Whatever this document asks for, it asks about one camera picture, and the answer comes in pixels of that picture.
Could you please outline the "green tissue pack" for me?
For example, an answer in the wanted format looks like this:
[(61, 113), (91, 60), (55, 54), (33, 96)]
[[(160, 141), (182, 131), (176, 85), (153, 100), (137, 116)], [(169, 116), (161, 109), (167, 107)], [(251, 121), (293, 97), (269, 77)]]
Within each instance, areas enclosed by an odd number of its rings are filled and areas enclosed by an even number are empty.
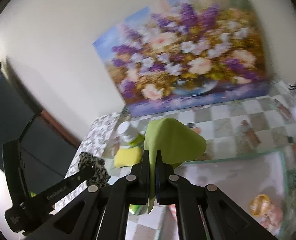
[(131, 204), (129, 206), (129, 213), (132, 214), (132, 215), (136, 215), (136, 216), (139, 216), (139, 215), (144, 215), (147, 213), (147, 210), (148, 210), (148, 205), (133, 205)]

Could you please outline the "black white leopard scrunchie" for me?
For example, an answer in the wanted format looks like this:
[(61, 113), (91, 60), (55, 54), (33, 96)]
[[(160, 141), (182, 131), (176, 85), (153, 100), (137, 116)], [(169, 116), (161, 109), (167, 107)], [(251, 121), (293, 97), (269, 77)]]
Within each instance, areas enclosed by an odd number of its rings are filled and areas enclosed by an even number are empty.
[(111, 176), (105, 168), (105, 160), (92, 155), (89, 152), (79, 154), (78, 169), (83, 170), (86, 167), (92, 167), (94, 175), (86, 180), (87, 186), (96, 185), (98, 188), (109, 186)]

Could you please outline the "yellow round pouch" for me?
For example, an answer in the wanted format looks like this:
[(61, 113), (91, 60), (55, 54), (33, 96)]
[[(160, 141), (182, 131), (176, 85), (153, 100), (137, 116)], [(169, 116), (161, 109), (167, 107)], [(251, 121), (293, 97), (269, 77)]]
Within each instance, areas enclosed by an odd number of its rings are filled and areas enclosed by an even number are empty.
[(265, 194), (259, 194), (249, 204), (252, 216), (260, 217), (264, 215), (271, 205), (271, 199)]

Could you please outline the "yellow sponge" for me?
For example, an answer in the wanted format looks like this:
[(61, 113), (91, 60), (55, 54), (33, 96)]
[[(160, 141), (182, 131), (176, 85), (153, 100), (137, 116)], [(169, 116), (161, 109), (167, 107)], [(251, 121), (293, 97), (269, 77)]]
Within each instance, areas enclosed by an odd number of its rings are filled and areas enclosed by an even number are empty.
[(142, 149), (138, 146), (132, 148), (119, 148), (114, 157), (114, 167), (132, 167), (140, 163), (142, 158)]

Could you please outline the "pink floral cloth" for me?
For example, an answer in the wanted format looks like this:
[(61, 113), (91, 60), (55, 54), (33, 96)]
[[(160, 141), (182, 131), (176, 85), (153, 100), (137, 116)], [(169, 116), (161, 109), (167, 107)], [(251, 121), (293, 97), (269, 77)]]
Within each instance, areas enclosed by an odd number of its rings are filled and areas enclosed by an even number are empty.
[(262, 220), (260, 224), (264, 227), (268, 232), (277, 236), (279, 234), (281, 224), (283, 221), (283, 211), (280, 207), (275, 204), (270, 204), (267, 210), (264, 212)]

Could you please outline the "green microfiber cloth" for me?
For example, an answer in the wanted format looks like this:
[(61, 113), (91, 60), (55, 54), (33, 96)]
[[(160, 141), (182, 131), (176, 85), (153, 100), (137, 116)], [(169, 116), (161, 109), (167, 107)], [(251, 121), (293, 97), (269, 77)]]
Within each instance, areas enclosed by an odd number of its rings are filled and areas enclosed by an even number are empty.
[(147, 213), (153, 209), (156, 198), (155, 165), (157, 151), (161, 151), (164, 163), (178, 167), (186, 161), (197, 160), (206, 150), (207, 142), (174, 118), (163, 118), (149, 122), (144, 139), (144, 150), (149, 152), (150, 192)]

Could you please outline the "white tray teal rim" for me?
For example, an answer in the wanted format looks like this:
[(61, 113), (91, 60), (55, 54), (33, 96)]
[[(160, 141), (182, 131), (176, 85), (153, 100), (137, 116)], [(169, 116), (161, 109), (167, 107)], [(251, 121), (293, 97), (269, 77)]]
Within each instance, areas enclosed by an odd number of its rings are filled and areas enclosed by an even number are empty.
[(197, 186), (216, 185), (247, 213), (251, 201), (259, 194), (267, 195), (273, 205), (284, 209), (287, 186), (281, 151), (188, 163), (177, 167), (175, 174)]

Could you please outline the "dark cabinet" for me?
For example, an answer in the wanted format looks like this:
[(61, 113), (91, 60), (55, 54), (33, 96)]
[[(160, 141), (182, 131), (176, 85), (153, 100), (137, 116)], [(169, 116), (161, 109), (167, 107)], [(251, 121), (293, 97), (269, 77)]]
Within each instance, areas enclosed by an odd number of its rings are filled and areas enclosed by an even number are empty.
[(45, 117), (45, 110), (30, 103), (10, 84), (0, 64), (0, 168), (2, 145), (19, 140), (28, 157), (64, 176), (77, 143), (62, 127)]

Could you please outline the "grey floral tablecloth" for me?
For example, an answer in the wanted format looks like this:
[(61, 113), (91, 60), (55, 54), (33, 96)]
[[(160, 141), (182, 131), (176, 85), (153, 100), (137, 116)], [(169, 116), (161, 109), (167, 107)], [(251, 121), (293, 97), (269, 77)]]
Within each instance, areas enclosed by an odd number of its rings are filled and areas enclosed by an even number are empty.
[[(113, 134), (115, 125), (117, 124), (120, 115), (120, 112), (113, 112), (111, 114), (102, 115), (95, 119), (88, 134), (85, 136), (79, 148), (77, 149), (77, 152), (73, 157), (65, 175), (66, 177), (72, 176), (79, 172), (78, 163), (80, 160), (79, 154), (81, 152), (89, 152), (96, 157), (104, 159), (102, 155), (109, 143), (109, 139)], [(86, 181), (82, 182), (81, 185), (72, 191), (72, 193), (68, 194), (66, 197), (57, 202), (56, 208), (61, 209), (62, 207), (66, 206), (86, 188)]]

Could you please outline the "white green pill bottle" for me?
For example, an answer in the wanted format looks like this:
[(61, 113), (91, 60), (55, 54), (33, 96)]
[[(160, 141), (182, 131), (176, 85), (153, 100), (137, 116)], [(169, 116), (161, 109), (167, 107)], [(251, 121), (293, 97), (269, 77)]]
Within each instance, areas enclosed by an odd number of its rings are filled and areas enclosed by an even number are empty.
[(144, 143), (144, 136), (132, 126), (129, 121), (122, 122), (117, 127), (117, 133), (130, 146), (142, 147)]

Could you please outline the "patterned plastic table cover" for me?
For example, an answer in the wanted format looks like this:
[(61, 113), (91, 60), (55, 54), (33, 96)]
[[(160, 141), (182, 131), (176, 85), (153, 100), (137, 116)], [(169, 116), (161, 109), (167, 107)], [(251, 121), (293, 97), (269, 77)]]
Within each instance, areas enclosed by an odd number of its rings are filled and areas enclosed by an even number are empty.
[(117, 134), (124, 121), (145, 133), (150, 121), (174, 118), (204, 137), (201, 159), (184, 163), (179, 172), (192, 183), (217, 182), (228, 195), (243, 186), (236, 202), (248, 208), (260, 193), (283, 210), (283, 221), (271, 231), (279, 239), (296, 239), (296, 92), (273, 82), (266, 96), (221, 102), (133, 118), (127, 109), (103, 117), (108, 141), (103, 152), (111, 181), (130, 172), (116, 168), (114, 156), (126, 143)]

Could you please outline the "floral painting canvas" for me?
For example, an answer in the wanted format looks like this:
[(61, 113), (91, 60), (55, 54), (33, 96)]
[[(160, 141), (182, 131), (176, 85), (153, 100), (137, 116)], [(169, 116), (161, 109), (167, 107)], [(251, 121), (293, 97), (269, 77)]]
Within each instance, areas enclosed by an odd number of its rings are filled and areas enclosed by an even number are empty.
[(160, 0), (93, 46), (134, 117), (269, 91), (250, 0)]

